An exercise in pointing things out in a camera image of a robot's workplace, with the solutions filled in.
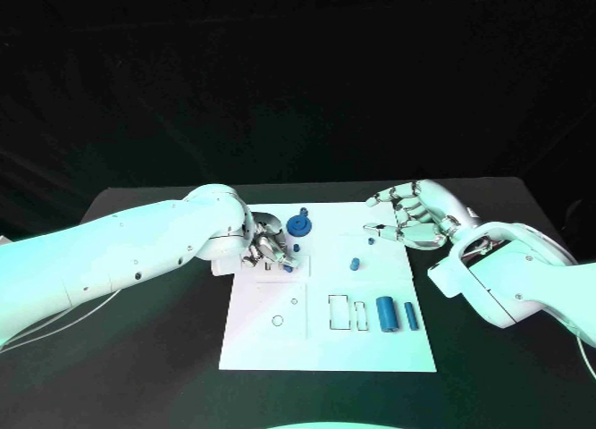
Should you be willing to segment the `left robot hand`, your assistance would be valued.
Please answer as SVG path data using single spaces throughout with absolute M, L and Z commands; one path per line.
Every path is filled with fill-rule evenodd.
M 243 263 L 255 267 L 280 264 L 281 268 L 299 267 L 299 260 L 290 255 L 287 237 L 280 219 L 268 213 L 253 212 L 253 223 L 247 226 L 247 234 L 251 238 L 248 252 L 243 257 Z

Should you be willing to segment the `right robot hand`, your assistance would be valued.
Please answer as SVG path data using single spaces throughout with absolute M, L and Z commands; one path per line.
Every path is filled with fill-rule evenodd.
M 457 243 L 483 224 L 473 209 L 434 180 L 413 181 L 381 190 L 366 206 L 391 203 L 397 223 L 366 223 L 364 230 L 374 238 L 391 240 L 417 250 L 437 250 Z

